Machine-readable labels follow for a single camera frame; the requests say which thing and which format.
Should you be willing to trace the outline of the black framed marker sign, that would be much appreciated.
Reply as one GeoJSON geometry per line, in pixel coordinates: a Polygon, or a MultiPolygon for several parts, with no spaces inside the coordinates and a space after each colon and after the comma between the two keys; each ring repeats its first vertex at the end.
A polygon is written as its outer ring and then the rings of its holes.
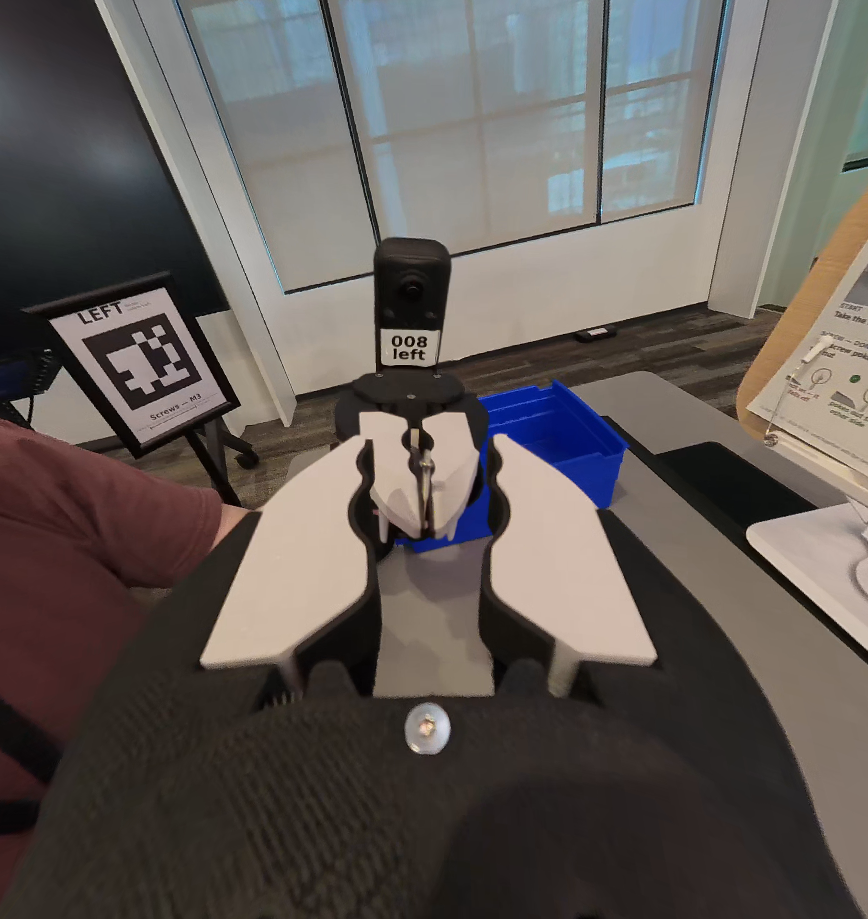
{"type": "Polygon", "coordinates": [[[135,458],[241,406],[170,272],[22,312],[135,458]]]}

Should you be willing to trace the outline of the long metal bolt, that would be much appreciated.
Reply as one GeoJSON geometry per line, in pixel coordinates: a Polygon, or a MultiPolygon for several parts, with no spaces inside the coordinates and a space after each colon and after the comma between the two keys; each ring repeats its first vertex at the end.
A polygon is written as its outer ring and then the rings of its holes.
{"type": "Polygon", "coordinates": [[[433,475],[436,465],[432,451],[410,447],[410,467],[417,478],[419,537],[431,538],[435,532],[433,512],[433,475]]]}

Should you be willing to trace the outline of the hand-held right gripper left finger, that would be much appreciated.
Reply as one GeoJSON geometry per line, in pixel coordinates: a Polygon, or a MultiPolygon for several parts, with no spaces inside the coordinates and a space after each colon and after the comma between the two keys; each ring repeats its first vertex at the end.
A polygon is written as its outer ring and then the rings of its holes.
{"type": "Polygon", "coordinates": [[[372,692],[382,639],[372,481],[372,443],[350,438],[264,505],[200,654],[205,670],[269,664],[302,691],[318,663],[338,661],[372,692]]]}

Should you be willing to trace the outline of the blue plastic bin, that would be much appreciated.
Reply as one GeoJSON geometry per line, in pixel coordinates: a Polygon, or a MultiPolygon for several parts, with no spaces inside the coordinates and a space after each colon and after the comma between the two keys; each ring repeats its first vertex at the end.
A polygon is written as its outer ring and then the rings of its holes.
{"type": "Polygon", "coordinates": [[[480,403],[489,436],[507,435],[574,482],[597,508],[610,507],[627,444],[565,385],[527,386],[480,403]]]}

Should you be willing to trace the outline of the white document stand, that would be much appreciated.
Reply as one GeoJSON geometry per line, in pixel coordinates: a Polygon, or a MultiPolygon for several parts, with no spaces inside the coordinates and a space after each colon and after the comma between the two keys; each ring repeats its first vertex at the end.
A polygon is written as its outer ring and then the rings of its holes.
{"type": "Polygon", "coordinates": [[[868,655],[868,476],[778,434],[773,452],[841,491],[846,502],[755,523],[747,541],[868,655]]]}

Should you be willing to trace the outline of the black easel stand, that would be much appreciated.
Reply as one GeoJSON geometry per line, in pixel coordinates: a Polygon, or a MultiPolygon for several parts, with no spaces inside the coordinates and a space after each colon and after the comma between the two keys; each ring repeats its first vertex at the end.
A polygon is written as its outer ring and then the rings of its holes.
{"type": "Polygon", "coordinates": [[[250,471],[260,463],[253,445],[234,435],[223,416],[188,428],[183,437],[208,474],[210,485],[221,501],[231,507],[241,508],[242,502],[229,480],[226,451],[233,451],[237,465],[250,471]]]}

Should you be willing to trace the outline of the instruction board on stand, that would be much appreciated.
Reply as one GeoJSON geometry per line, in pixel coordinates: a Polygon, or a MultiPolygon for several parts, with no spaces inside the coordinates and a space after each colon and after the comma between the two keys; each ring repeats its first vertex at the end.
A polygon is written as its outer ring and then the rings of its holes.
{"type": "Polygon", "coordinates": [[[846,213],[801,284],[738,389],[737,419],[756,442],[764,443],[769,422],[749,405],[761,394],[799,345],[811,338],[823,309],[839,303],[868,266],[868,189],[846,213]]]}

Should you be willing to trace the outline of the person in maroon shirt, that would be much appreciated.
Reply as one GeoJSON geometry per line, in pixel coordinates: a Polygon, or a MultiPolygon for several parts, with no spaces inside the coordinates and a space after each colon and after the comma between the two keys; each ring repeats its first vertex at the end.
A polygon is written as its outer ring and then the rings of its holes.
{"type": "Polygon", "coordinates": [[[53,756],[167,589],[214,549],[223,502],[0,420],[0,902],[53,756]]]}

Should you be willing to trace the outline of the large paned window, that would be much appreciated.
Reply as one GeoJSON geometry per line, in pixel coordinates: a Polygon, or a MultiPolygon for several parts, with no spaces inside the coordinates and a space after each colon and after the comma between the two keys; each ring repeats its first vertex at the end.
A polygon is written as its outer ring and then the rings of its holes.
{"type": "Polygon", "coordinates": [[[285,292],[694,202],[726,2],[176,2],[285,292]]]}

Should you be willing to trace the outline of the small dark touch panel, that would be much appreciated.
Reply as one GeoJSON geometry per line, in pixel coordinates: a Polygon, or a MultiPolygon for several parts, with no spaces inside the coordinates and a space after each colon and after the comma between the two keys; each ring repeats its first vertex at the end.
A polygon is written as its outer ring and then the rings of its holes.
{"type": "Polygon", "coordinates": [[[61,369],[48,349],[29,348],[0,358],[0,402],[33,399],[49,390],[61,369]]]}

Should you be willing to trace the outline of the large black wall screen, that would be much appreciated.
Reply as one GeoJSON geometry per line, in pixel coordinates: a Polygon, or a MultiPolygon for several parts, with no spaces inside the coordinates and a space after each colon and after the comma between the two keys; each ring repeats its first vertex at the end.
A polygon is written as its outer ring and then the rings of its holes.
{"type": "Polygon", "coordinates": [[[28,307],[168,271],[230,307],[95,2],[0,1],[0,357],[28,307]]]}

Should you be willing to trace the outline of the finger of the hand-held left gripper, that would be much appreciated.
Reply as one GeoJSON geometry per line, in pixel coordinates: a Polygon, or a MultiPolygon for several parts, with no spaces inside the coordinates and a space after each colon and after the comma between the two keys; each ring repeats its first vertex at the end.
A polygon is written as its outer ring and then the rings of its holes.
{"type": "Polygon", "coordinates": [[[426,418],[422,430],[428,438],[432,459],[433,512],[432,538],[452,540],[460,517],[470,501],[479,468],[468,419],[463,413],[443,412],[426,418]]]}
{"type": "Polygon", "coordinates": [[[420,479],[412,468],[408,420],[382,411],[361,412],[359,435],[372,444],[371,499],[381,519],[381,539],[387,538],[391,527],[406,538],[421,538],[424,511],[420,479]]]}

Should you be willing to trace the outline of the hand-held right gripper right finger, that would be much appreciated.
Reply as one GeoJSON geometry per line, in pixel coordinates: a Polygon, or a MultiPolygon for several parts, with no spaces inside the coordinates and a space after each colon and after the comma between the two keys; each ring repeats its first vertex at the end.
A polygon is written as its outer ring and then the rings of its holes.
{"type": "Polygon", "coordinates": [[[496,682],[538,663],[553,695],[569,695],[586,663],[649,667],[658,651],[593,500],[505,434],[488,446],[492,538],[485,550],[479,634],[496,682]]]}

